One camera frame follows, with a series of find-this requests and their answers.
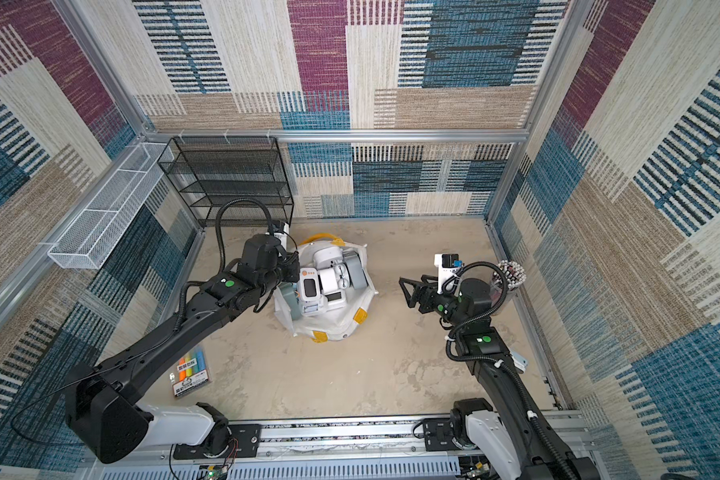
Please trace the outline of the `white canvas bag yellow handles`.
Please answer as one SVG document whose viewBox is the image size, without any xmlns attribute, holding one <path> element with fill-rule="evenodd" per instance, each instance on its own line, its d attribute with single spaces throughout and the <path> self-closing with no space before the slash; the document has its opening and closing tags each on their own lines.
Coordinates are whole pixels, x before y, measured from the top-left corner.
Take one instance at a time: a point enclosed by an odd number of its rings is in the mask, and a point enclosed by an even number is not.
<svg viewBox="0 0 720 480">
<path fill-rule="evenodd" d="M 275 318 L 291 335 L 316 343 L 347 339 L 365 322 L 378 294 L 367 247 L 319 233 L 299 244 L 297 253 L 297 277 L 275 290 Z"/>
</svg>

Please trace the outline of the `white rectangular alarm clock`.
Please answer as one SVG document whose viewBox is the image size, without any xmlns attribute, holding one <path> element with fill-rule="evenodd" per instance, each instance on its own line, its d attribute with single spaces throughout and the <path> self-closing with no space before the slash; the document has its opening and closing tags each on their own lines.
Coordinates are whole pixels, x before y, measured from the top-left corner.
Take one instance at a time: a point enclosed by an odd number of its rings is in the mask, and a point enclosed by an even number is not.
<svg viewBox="0 0 720 480">
<path fill-rule="evenodd" d="M 327 302 L 340 302 L 344 298 L 345 290 L 351 286 L 341 248 L 330 245 L 318 250 L 313 260 Z"/>
</svg>

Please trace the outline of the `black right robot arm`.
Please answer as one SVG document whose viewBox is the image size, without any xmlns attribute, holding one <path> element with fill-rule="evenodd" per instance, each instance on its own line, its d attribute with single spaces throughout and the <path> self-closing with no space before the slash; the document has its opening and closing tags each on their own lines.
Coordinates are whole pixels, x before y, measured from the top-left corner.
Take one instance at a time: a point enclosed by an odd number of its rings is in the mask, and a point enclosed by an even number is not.
<svg viewBox="0 0 720 480">
<path fill-rule="evenodd" d="M 454 254 L 436 265 L 437 275 L 400 278 L 399 285 L 408 307 L 439 316 L 446 356 L 466 365 L 488 395 L 455 402 L 454 445 L 479 450 L 498 479 L 599 478 L 594 461 L 577 456 L 545 418 L 492 325 L 514 286 L 506 272 L 487 261 L 464 264 Z"/>
</svg>

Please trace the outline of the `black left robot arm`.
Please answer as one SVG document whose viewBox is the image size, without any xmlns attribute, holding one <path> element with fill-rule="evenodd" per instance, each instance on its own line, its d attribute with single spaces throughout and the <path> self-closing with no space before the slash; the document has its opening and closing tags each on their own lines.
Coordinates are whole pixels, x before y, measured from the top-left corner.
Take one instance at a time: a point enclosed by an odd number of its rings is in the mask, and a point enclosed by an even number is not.
<svg viewBox="0 0 720 480">
<path fill-rule="evenodd" d="M 178 410 L 149 407 L 142 399 L 160 375 L 177 365 L 206 337 L 246 310 L 259 312 L 278 285 L 297 278 L 298 253 L 288 251 L 278 236 L 281 222 L 258 199 L 267 231 L 250 237 L 242 255 L 227 260 L 225 248 L 217 273 L 208 280 L 188 281 L 181 288 L 177 311 L 123 351 L 96 366 L 76 365 L 57 388 L 64 397 L 64 421 L 104 464 L 152 445 L 196 448 L 207 458 L 231 454 L 235 441 L 228 419 L 207 403 Z"/>
</svg>

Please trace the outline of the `grey square device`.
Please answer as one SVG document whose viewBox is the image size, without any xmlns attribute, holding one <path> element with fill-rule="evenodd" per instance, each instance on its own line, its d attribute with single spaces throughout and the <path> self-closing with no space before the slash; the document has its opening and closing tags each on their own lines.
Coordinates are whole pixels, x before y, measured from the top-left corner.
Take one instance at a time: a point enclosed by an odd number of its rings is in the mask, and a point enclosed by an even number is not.
<svg viewBox="0 0 720 480">
<path fill-rule="evenodd" d="M 359 253 L 355 250 L 344 250 L 342 255 L 351 286 L 358 290 L 367 288 L 368 280 Z"/>
</svg>

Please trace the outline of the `cup of coloured pencils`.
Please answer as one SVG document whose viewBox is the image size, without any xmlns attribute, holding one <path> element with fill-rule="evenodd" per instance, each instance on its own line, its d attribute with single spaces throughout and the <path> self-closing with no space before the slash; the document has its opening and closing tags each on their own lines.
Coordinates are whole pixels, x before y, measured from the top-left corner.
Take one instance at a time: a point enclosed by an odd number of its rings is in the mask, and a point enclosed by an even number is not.
<svg viewBox="0 0 720 480">
<path fill-rule="evenodd" d="M 514 292 L 527 279 L 524 267 L 516 261 L 501 260 L 498 268 L 503 272 L 504 277 L 498 273 L 493 273 L 492 276 L 491 303 L 496 307 L 496 311 L 500 311 L 508 300 L 513 299 Z"/>
</svg>

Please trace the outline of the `highlighter marker pack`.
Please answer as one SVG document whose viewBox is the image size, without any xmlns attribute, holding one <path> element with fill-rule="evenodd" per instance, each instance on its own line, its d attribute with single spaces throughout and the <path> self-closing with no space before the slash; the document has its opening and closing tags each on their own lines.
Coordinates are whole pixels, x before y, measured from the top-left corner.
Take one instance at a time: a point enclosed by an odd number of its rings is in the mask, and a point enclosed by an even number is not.
<svg viewBox="0 0 720 480">
<path fill-rule="evenodd" d="M 211 382 L 205 351 L 201 346 L 187 352 L 169 373 L 175 398 L 188 395 Z"/>
</svg>

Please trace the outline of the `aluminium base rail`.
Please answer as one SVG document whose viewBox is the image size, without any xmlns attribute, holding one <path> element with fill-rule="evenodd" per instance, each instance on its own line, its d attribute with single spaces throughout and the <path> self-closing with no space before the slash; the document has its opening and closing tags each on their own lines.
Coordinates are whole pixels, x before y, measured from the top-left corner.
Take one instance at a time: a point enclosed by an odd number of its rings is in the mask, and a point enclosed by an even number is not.
<svg viewBox="0 0 720 480">
<path fill-rule="evenodd" d="M 437 445 L 424 416 L 237 421 L 236 458 L 186 459 L 149 447 L 105 465 L 87 456 L 78 479 L 494 479 L 478 450 Z"/>
</svg>

